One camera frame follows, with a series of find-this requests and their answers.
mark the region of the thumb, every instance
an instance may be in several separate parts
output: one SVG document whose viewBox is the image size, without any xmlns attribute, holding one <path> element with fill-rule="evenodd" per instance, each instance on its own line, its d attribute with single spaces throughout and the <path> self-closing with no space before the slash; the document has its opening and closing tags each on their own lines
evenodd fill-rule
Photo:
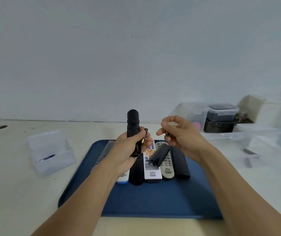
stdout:
<svg viewBox="0 0 281 236">
<path fill-rule="evenodd" d="M 140 141 L 144 136 L 145 136 L 146 131 L 142 130 L 139 133 L 137 133 L 136 135 L 130 137 L 132 139 L 133 142 L 135 142 L 135 144 Z"/>
<path fill-rule="evenodd" d="M 162 122 L 161 126 L 162 126 L 162 128 L 164 130 L 166 130 L 167 132 L 171 133 L 175 137 L 179 137 L 180 136 L 180 128 L 177 128 L 176 126 L 171 126 L 167 122 Z"/>
</svg>

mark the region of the blue tray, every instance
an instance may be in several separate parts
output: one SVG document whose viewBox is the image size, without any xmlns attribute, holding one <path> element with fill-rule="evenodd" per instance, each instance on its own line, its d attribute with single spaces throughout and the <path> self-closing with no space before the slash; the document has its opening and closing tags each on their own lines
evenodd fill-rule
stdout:
<svg viewBox="0 0 281 236">
<path fill-rule="evenodd" d="M 88 177 L 109 140 L 93 143 L 61 195 L 58 207 L 75 192 Z M 140 186 L 131 183 L 115 184 L 103 208 L 102 216 L 150 217 L 150 218 L 222 218 L 214 194 L 201 167 L 186 158 L 191 177 L 162 180 L 159 183 L 144 182 Z"/>
</svg>

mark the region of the table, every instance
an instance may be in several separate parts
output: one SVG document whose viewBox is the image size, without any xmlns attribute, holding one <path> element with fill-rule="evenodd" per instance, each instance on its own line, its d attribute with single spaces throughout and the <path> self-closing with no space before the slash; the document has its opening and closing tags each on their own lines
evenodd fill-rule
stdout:
<svg viewBox="0 0 281 236">
<path fill-rule="evenodd" d="M 57 202 L 92 143 L 115 139 L 126 123 L 0 120 L 0 235 L 30 235 Z M 142 124 L 154 139 L 159 124 Z M 74 149 L 76 163 L 45 178 L 33 170 L 27 137 L 60 130 Z M 226 157 L 239 154 L 231 140 L 210 141 Z M 281 213 L 281 170 L 241 169 L 240 174 Z M 102 217 L 94 235 L 227 235 L 223 220 Z"/>
</svg>

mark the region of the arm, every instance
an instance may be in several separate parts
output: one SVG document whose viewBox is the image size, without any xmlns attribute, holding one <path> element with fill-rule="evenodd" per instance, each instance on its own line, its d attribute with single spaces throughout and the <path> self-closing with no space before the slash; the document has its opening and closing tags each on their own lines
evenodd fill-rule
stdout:
<svg viewBox="0 0 281 236">
<path fill-rule="evenodd" d="M 186 156 L 197 161 L 215 193 L 217 203 L 232 235 L 281 235 L 281 214 L 270 206 L 241 177 L 221 152 L 179 116 L 162 120 L 161 135 L 169 145 L 179 147 Z M 177 122 L 171 126 L 166 122 Z"/>
<path fill-rule="evenodd" d="M 145 135 L 141 132 L 127 138 L 127 133 L 118 137 L 111 152 L 95 167 L 75 193 L 48 218 L 32 236 L 77 236 L 92 235 L 100 219 L 103 207 L 120 175 L 128 171 L 136 158 L 130 157 L 135 144 Z M 150 133 L 143 151 L 152 142 Z"/>
</svg>

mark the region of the pink ball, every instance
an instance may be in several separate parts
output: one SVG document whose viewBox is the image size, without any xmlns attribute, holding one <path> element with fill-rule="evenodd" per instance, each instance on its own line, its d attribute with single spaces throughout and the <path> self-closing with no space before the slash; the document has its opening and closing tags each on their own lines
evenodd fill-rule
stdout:
<svg viewBox="0 0 281 236">
<path fill-rule="evenodd" d="M 201 130 L 201 124 L 199 122 L 192 122 L 193 126 L 195 127 L 196 130 L 200 131 Z"/>
</svg>

